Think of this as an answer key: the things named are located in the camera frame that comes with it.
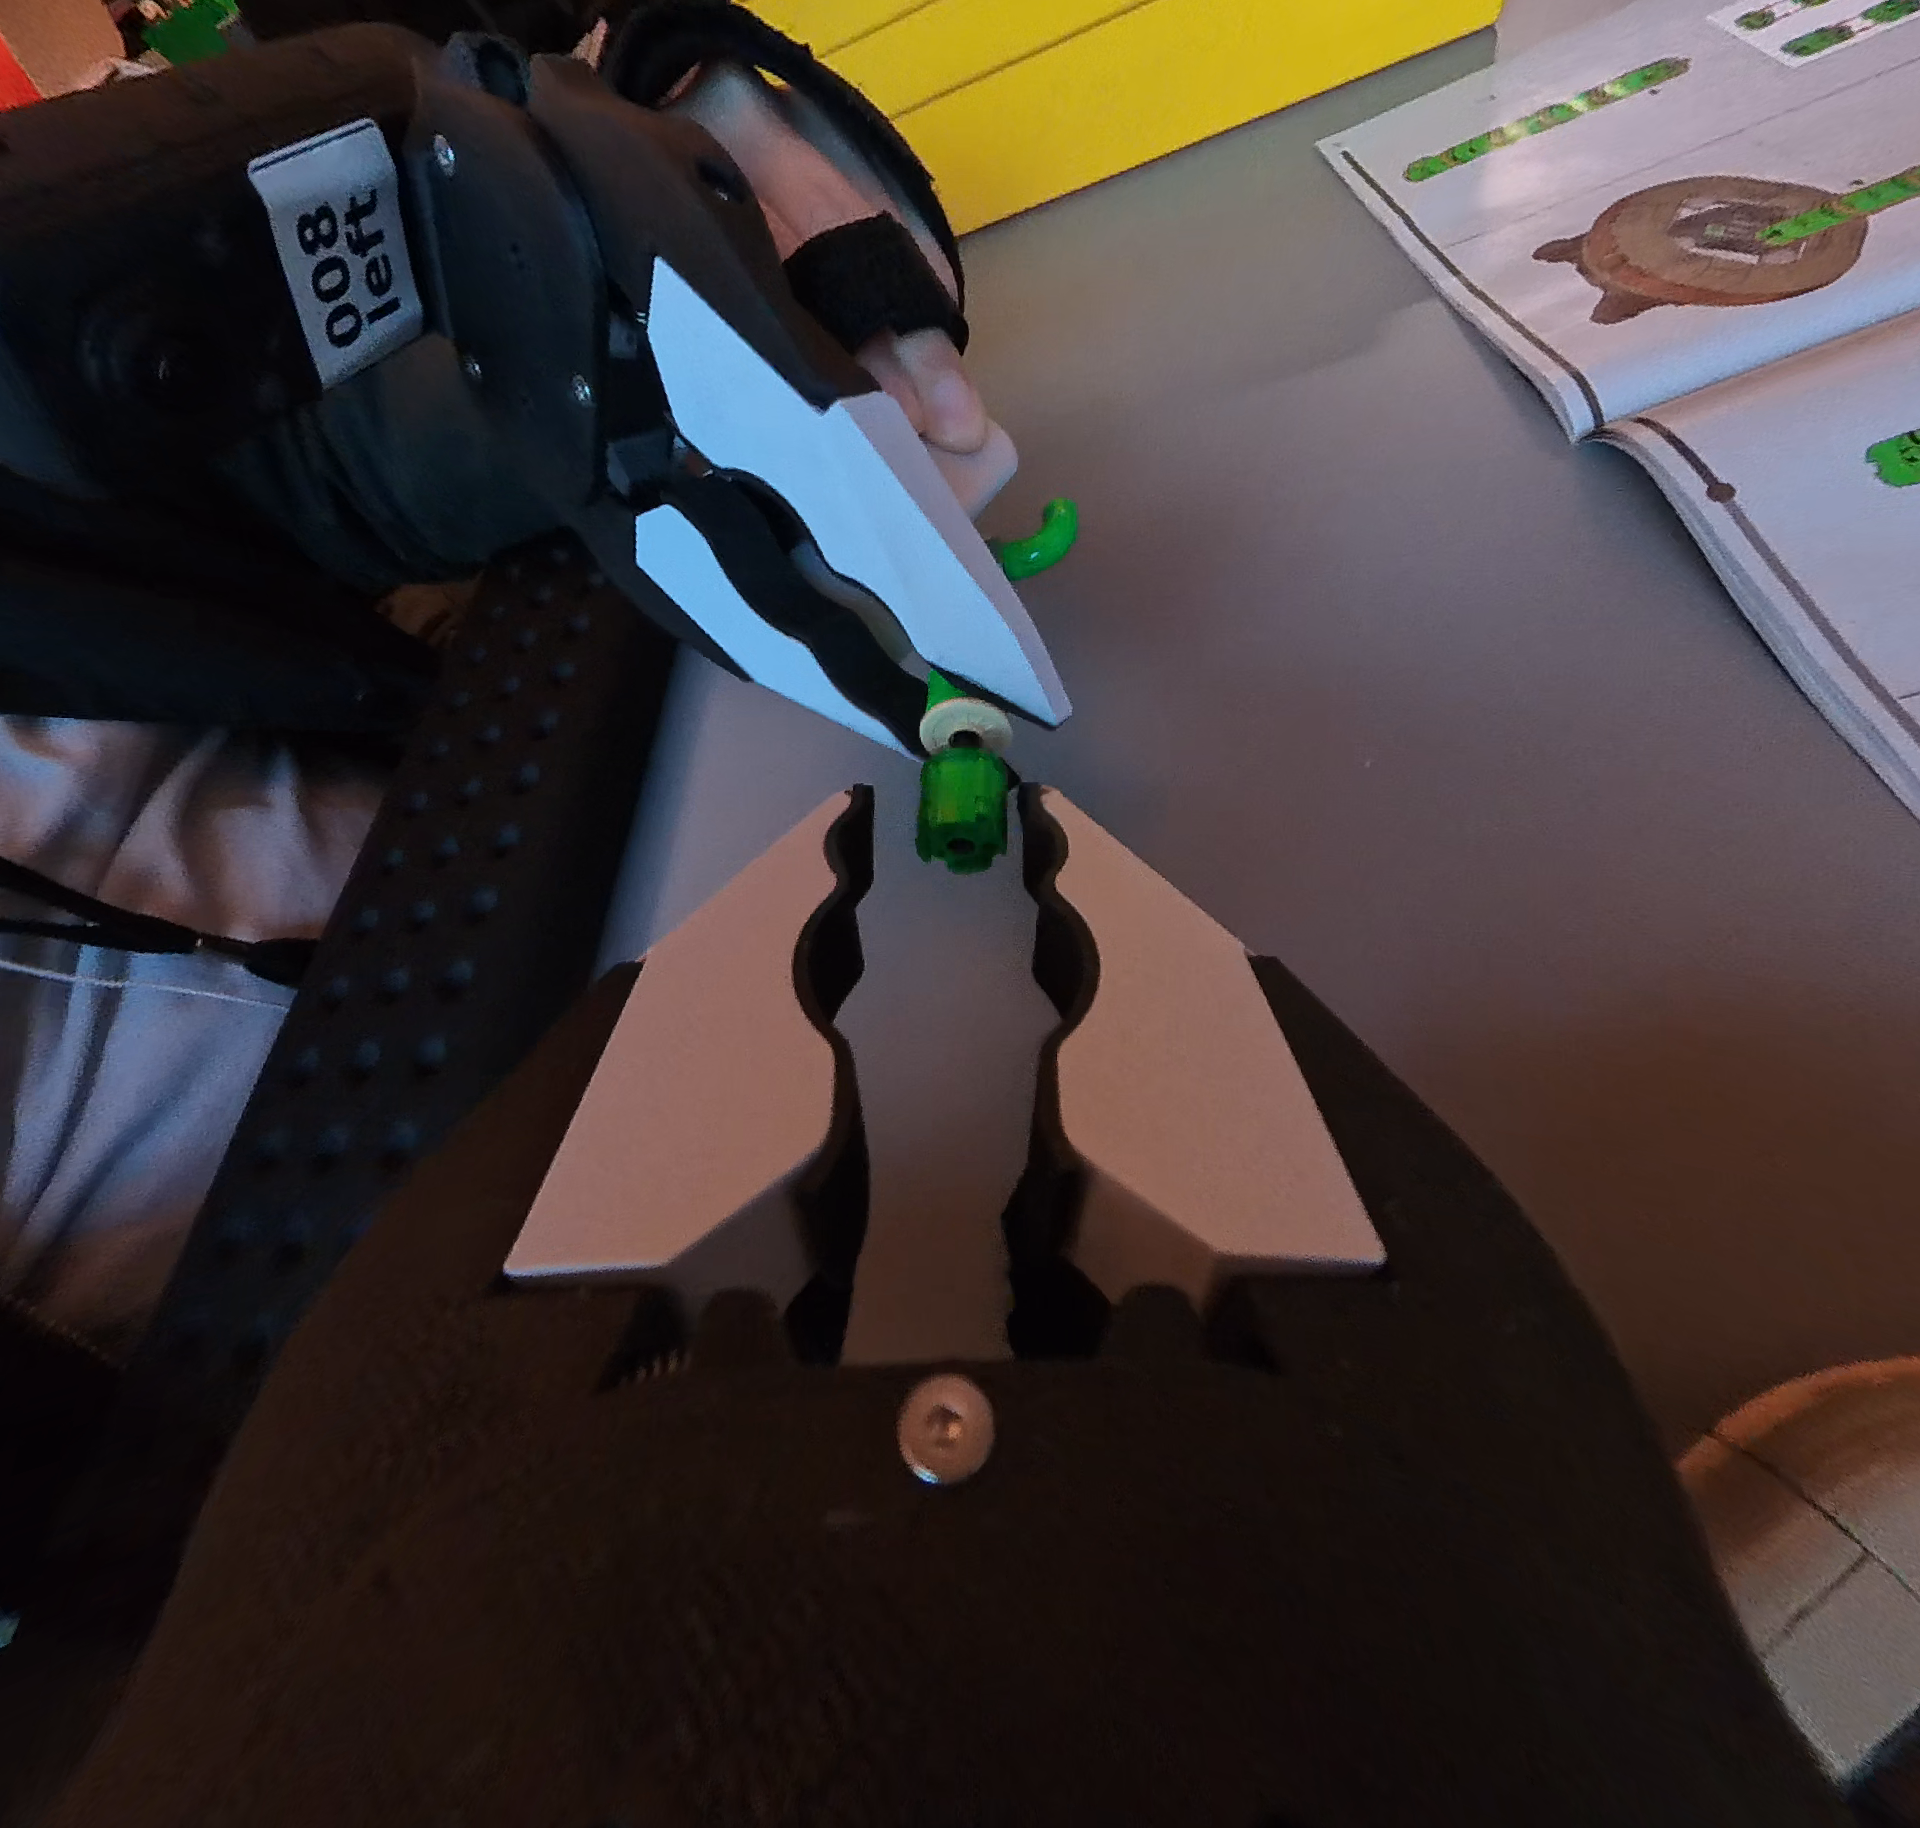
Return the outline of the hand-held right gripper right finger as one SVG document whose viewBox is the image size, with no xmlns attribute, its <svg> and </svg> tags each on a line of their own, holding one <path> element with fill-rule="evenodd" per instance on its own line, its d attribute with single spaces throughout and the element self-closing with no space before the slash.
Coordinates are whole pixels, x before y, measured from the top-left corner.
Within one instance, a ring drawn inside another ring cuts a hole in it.
<svg viewBox="0 0 1920 1828">
<path fill-rule="evenodd" d="M 1012 1354 L 1092 1354 L 1119 1307 L 1207 1317 L 1249 1277 L 1363 1277 L 1384 1244 L 1255 957 L 1057 788 L 1018 789 L 1039 1054 L 1003 1209 Z"/>
</svg>

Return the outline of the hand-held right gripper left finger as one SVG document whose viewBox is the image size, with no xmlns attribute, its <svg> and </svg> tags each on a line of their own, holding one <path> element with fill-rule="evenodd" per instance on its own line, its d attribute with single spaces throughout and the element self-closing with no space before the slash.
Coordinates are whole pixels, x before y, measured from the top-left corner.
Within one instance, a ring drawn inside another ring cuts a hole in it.
<svg viewBox="0 0 1920 1828">
<path fill-rule="evenodd" d="M 872 789 L 827 796 L 634 967 L 502 1273 L 645 1283 L 682 1323 L 773 1301 L 794 1354 L 839 1354 L 869 1170 L 850 1047 Z"/>
</svg>

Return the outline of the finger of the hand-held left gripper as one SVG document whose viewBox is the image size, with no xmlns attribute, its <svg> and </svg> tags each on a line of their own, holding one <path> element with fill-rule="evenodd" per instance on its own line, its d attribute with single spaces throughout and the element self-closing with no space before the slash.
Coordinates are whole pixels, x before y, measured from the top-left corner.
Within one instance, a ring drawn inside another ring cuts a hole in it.
<svg viewBox="0 0 1920 1828">
<path fill-rule="evenodd" d="M 917 716 L 902 734 L 861 709 L 824 660 L 733 587 L 707 537 L 661 504 L 634 521 L 638 574 L 652 585 L 682 623 L 715 648 L 715 663 L 889 753 L 922 760 Z"/>
<path fill-rule="evenodd" d="M 1012 581 L 890 396 L 850 365 L 801 383 L 809 351 L 781 366 L 667 259 L 652 264 L 645 344 L 686 448 L 777 495 L 917 655 L 1045 729 L 1072 716 Z"/>
</svg>

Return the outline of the green brick bamboo stalk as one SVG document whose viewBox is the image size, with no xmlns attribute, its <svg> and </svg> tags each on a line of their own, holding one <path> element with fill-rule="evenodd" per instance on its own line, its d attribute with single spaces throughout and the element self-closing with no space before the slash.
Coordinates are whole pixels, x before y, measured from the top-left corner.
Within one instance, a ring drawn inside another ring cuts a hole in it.
<svg viewBox="0 0 1920 1828">
<path fill-rule="evenodd" d="M 1012 722 L 992 699 L 932 668 L 917 736 L 922 746 L 918 860 L 942 866 L 958 878 L 989 871 L 1007 852 Z"/>
</svg>

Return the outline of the person's left forearm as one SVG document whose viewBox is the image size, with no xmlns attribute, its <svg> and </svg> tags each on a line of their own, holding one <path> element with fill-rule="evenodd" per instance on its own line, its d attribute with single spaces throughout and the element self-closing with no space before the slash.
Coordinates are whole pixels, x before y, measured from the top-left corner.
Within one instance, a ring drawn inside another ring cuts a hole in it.
<svg viewBox="0 0 1920 1828">
<path fill-rule="evenodd" d="M 3 472 L 3 712 L 392 736 L 440 660 L 270 526 Z"/>
</svg>

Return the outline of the grey desk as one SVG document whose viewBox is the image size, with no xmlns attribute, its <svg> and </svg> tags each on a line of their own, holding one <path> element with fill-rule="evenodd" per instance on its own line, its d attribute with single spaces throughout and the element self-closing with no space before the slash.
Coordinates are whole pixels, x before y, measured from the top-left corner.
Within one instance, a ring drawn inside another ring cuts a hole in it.
<svg viewBox="0 0 1920 1828">
<path fill-rule="evenodd" d="M 1504 0 L 971 234 L 970 371 L 992 526 L 1083 521 L 1022 768 L 1412 1085 L 1686 1449 L 1917 1354 L 1917 822 L 1313 149 L 1621 2 Z"/>
</svg>

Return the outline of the open instruction booklet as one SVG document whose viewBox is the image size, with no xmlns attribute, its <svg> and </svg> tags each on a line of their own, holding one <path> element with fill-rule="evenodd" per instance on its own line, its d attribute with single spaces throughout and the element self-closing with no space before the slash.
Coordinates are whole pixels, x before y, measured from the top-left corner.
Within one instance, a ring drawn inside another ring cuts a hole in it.
<svg viewBox="0 0 1920 1828">
<path fill-rule="evenodd" d="M 1917 0 L 1640 0 L 1320 139 L 1917 808 Z"/>
</svg>

